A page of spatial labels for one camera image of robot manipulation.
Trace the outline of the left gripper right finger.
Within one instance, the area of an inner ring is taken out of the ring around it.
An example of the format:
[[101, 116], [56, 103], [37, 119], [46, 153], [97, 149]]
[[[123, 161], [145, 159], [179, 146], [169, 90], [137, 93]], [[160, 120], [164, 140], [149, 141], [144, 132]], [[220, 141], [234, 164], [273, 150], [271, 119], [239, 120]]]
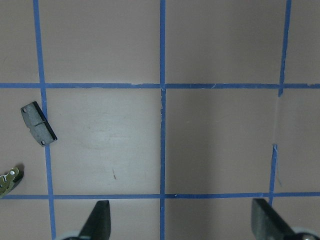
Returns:
[[296, 235], [263, 198], [251, 202], [251, 231], [256, 240], [290, 240]]

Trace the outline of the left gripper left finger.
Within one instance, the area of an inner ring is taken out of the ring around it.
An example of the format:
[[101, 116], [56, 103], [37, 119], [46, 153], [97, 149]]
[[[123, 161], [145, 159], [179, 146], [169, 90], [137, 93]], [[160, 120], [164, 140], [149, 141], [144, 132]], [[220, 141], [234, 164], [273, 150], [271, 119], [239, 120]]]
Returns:
[[111, 236], [111, 211], [108, 200], [99, 200], [82, 227], [80, 240], [108, 240]]

